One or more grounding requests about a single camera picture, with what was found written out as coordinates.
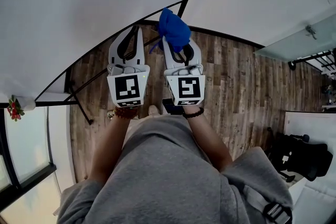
blue towel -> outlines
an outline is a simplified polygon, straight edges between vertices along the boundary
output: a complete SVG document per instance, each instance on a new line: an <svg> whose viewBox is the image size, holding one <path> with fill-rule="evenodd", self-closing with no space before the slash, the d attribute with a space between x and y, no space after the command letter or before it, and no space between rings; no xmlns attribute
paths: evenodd
<svg viewBox="0 0 336 224"><path fill-rule="evenodd" d="M166 37L167 42L173 46L174 52L180 52L183 46L189 44L191 31L188 25L173 14L171 10L163 9L157 28L160 37Z"/></svg>

glass panel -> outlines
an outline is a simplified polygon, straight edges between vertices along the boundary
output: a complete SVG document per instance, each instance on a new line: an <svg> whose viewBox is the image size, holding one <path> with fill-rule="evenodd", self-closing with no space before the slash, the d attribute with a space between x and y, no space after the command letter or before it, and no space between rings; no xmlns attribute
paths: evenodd
<svg viewBox="0 0 336 224"><path fill-rule="evenodd" d="M49 163L46 118L45 108L35 108L15 122L5 110L9 151L20 182Z"/></svg>
<svg viewBox="0 0 336 224"><path fill-rule="evenodd" d="M316 39L306 30L302 30L256 51L256 54L292 61L336 47L336 15L312 25L311 28L316 32Z"/></svg>
<svg viewBox="0 0 336 224"><path fill-rule="evenodd" d="M9 176L7 174L4 159L0 155L0 191L3 188L7 187L10 183L11 183L11 181L9 180Z"/></svg>

hardwood floor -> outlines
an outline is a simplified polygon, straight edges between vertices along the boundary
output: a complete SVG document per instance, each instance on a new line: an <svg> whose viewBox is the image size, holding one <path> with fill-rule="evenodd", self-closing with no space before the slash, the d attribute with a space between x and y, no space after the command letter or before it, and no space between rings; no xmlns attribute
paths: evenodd
<svg viewBox="0 0 336 224"><path fill-rule="evenodd" d="M152 26L141 27L144 42L158 35ZM296 71L290 71L285 62L256 56L252 46L201 33L192 33L192 38L202 50L205 116L234 159L250 147L265 148L267 127L282 132L285 111L319 112L326 102L320 93L326 78L306 63L299 63ZM106 41L73 66L74 89L106 68L111 42ZM162 111L162 99L170 97L163 77L163 52L155 48L149 54L154 44L145 47L146 64L151 72L141 118L147 116L150 104ZM78 106L71 106L70 134L77 181L86 178L90 171L93 150L109 122L107 111L113 108L106 76L102 75L78 94L88 117L94 120L91 126Z"/></svg>

